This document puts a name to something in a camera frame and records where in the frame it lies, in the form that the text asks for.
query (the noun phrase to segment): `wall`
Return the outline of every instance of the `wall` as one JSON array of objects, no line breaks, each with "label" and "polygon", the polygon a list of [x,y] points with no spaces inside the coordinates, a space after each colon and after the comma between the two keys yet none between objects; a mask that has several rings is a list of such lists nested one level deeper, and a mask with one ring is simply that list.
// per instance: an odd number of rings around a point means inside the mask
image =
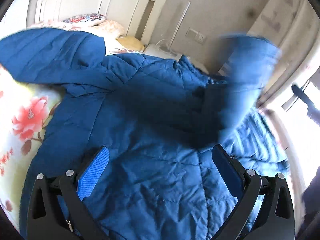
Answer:
[{"label": "wall", "polygon": [[26,28],[29,0],[14,0],[0,22],[0,39]]},{"label": "wall", "polygon": [[[189,0],[167,0],[151,42],[170,39]],[[190,0],[191,5],[174,39],[172,49],[203,63],[210,72],[219,70],[219,36],[247,32],[268,0]],[[189,27],[205,35],[204,45],[185,37]]]}]

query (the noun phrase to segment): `white nightstand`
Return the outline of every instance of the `white nightstand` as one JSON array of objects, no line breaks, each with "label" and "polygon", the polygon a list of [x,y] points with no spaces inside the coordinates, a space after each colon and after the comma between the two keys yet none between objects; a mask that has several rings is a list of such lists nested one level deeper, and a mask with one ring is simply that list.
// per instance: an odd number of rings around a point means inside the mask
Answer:
[{"label": "white nightstand", "polygon": [[[177,61],[181,58],[182,54],[181,53],[169,53],[161,50],[159,46],[156,46],[155,44],[150,44],[148,47],[145,49],[143,52],[145,55],[150,55],[154,57],[160,57],[160,58],[172,58]],[[188,59],[191,61],[191,63],[198,69],[202,70],[204,73],[209,73],[206,67],[200,63],[197,62],[196,60],[192,59],[191,57],[188,57]]]}]

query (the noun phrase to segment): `white headboard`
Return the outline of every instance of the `white headboard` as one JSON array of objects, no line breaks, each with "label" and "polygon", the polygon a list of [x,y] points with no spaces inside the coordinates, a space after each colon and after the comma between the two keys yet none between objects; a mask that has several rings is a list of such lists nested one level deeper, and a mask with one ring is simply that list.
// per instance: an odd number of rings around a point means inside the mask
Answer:
[{"label": "white headboard", "polygon": [[35,23],[61,21],[82,13],[100,13],[120,23],[127,35],[136,36],[149,1],[154,1],[143,29],[141,41],[149,44],[151,35],[166,0],[38,0]]}]

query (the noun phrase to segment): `wall outlet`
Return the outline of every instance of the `wall outlet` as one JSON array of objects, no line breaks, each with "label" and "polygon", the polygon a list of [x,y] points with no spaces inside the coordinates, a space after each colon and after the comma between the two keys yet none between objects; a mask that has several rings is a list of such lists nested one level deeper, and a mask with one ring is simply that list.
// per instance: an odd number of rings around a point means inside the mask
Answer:
[{"label": "wall outlet", "polygon": [[203,45],[207,40],[207,36],[191,28],[188,29],[186,37],[198,42],[201,45]]}]

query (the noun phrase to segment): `bed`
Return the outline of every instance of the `bed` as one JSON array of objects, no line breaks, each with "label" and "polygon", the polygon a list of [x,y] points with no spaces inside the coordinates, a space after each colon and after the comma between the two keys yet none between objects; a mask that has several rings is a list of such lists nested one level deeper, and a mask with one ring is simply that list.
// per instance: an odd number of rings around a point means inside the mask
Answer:
[{"label": "bed", "polygon": [[[144,45],[148,45],[165,2],[166,0],[37,0],[34,24],[28,28],[55,27],[73,30],[62,20],[79,14],[99,13],[123,26],[124,36],[136,37]],[[78,30],[93,32],[92,28]],[[106,55],[136,52],[125,48],[103,31],[95,31],[95,34],[104,37]],[[3,127],[0,142],[0,205],[19,231],[20,196],[24,178],[31,160],[41,146],[45,129],[22,143],[21,139],[11,137],[15,132],[11,127],[12,117],[9,116],[12,112],[22,113],[28,107],[40,106],[40,112],[48,116],[43,123],[45,127],[61,102],[63,92],[41,85],[15,82],[3,67],[0,68],[0,79],[0,111],[3,116],[0,120]]]},{"label": "bed", "polygon": [[[107,19],[120,23],[126,35],[134,36],[147,45],[164,3],[165,0],[38,0],[35,24],[41,25],[50,20],[60,22],[67,17],[81,13],[100,13]],[[115,42],[104,35],[102,37],[106,47]],[[107,49],[106,55],[134,52],[113,45],[111,47],[113,49]],[[192,72],[200,79],[208,79],[196,69],[192,68]],[[0,119],[3,127],[0,156],[2,189],[0,204],[18,231],[20,230],[20,196],[28,168],[44,141],[47,126],[63,96],[63,91],[50,86],[16,82],[5,68],[0,68],[0,104],[5,106],[1,107],[3,118]],[[286,155],[277,145],[275,138],[256,109],[249,113],[244,123],[224,147],[229,154],[246,163],[246,168],[254,168],[259,172],[258,163],[261,164],[264,161],[271,163],[272,168],[263,175],[274,176],[277,171],[289,175]],[[217,208],[221,208],[223,201],[223,199],[211,200],[212,203],[216,203]],[[210,231],[207,237],[211,237],[218,230],[223,219],[231,210],[232,207],[227,206],[221,221],[208,225]]]}]

